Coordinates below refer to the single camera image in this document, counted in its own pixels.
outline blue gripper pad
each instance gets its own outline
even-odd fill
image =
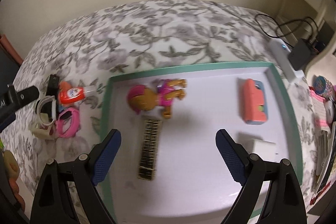
[[[16,115],[15,113],[12,113],[11,115],[9,115],[2,124],[0,124],[0,133],[6,128],[8,127],[12,122],[14,122],[16,119]]]
[[[100,153],[100,155],[97,155],[97,160],[95,161],[93,166],[91,182],[94,186],[97,186],[99,182],[102,182],[105,179],[120,145],[121,134],[116,129],[112,129],[107,137],[103,140],[103,142],[97,145],[102,146],[99,147],[102,149],[102,152]]]
[[[216,146],[234,181],[239,182],[241,186],[244,186],[247,180],[245,175],[245,166],[222,131],[223,129],[219,130],[216,134]]]

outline green object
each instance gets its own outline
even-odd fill
[[[2,141],[1,141],[1,139],[0,139],[0,150],[1,150],[1,151],[4,151],[4,150],[5,150],[5,147],[3,146],[3,143],[2,143]]]
[[[185,65],[185,66],[176,66],[169,68],[159,68],[154,70],[146,70],[141,72],[128,73],[123,75],[117,75],[111,77],[107,85],[105,87],[105,94],[102,105],[102,115],[100,119],[100,132],[99,137],[100,140],[103,140],[106,135],[109,133],[109,115],[110,115],[110,100],[112,97],[113,84],[119,81],[145,78],[151,76],[160,76],[174,73],[182,73],[182,72],[192,72],[192,71],[203,71],[203,70],[215,70],[215,69],[233,69],[233,68],[258,68],[258,67],[268,67],[272,75],[274,76],[275,82],[279,87],[280,94],[282,96],[283,102],[285,104],[288,116],[290,119],[290,126],[293,129],[293,145],[295,147],[295,156],[296,162],[293,163],[293,168],[299,184],[302,184],[303,177],[303,164],[302,164],[302,148],[300,142],[299,130],[297,127],[297,122],[295,118],[294,109],[290,98],[288,96],[287,90],[285,88],[284,83],[273,63],[270,62],[258,62],[258,61],[249,61],[249,62],[221,62],[221,63],[208,63],[208,64],[196,64],[196,65]],[[111,193],[110,181],[107,176],[105,180],[101,183],[103,193]],[[104,196],[104,204],[108,209],[110,214],[115,218],[114,209],[113,209],[113,200],[111,194]],[[259,215],[261,213],[261,208],[253,211],[251,218]]]

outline black adapter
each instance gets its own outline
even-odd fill
[[[318,52],[310,45],[307,39],[300,38],[288,55],[288,60],[294,70],[304,69]]]

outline cartoon dog toy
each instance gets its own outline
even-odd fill
[[[176,90],[174,86],[185,88],[187,82],[185,79],[179,80],[160,80],[155,93],[145,85],[136,85],[130,89],[127,95],[127,102],[131,109],[137,114],[141,110],[152,110],[156,106],[162,106],[162,116],[165,119],[171,118],[171,105],[173,99],[177,97],[182,100],[185,97],[183,89]]]

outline bed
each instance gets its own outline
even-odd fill
[[[17,119],[2,134],[21,168],[20,177],[34,194],[46,160],[74,160],[88,153],[100,139],[104,88],[109,77],[159,67],[225,61],[276,60],[268,50],[254,16],[241,7],[200,0],[150,0],[114,6],[71,20],[48,32],[34,45],[15,80],[17,90],[35,85],[46,91],[50,74],[72,86],[94,85],[97,96],[79,106],[81,129],[74,138],[40,140],[29,123],[33,104],[17,112]],[[273,27],[267,18],[263,27]],[[312,99],[303,78],[289,85],[279,73],[290,96],[300,132],[303,157],[302,193],[308,208],[316,169],[316,130]],[[72,198],[85,221],[74,185]]]

